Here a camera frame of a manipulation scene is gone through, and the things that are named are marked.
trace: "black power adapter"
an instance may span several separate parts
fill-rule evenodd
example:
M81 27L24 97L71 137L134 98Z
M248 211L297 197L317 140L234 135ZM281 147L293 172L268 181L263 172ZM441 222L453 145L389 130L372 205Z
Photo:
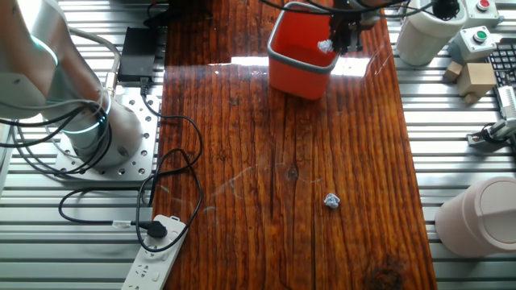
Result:
M120 59L119 81L139 83L142 78L152 81L159 36L158 29L127 29Z

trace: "red bin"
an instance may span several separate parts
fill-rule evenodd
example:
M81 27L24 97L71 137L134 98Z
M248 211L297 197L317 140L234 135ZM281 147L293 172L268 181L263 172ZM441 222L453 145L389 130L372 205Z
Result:
M324 11L310 4L289 2L285 7ZM330 16L282 11L268 39L269 84L311 100L323 96L338 55L322 52L318 42L328 39Z

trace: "wooden tabletop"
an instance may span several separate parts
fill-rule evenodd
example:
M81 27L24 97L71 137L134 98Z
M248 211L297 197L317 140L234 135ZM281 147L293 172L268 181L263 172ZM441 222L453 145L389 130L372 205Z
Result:
M386 22L307 101L268 86L278 10L258 0L212 10L212 22L168 32L162 111L201 128L206 198L166 289L435 289ZM160 154L175 147L195 155L193 127L162 122ZM323 204L328 193L338 209ZM154 213L184 221L197 200L192 176L164 178Z

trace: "beige cylinder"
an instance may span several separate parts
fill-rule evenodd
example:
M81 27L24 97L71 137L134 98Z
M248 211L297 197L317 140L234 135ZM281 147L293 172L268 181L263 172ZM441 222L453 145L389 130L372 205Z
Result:
M470 186L441 206L435 229L444 246L463 257L516 252L516 179Z

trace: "white cylindrical container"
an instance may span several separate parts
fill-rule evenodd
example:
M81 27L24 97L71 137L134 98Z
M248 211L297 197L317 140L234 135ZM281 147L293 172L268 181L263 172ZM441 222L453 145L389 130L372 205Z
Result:
M421 8L430 2L431 0L412 0L410 6ZM462 1L459 4L459 14L449 21L425 12L406 17L396 43L400 58L411 65L430 63L468 19Z
M463 257L516 252L516 179L470 186L441 206L435 229L444 246Z

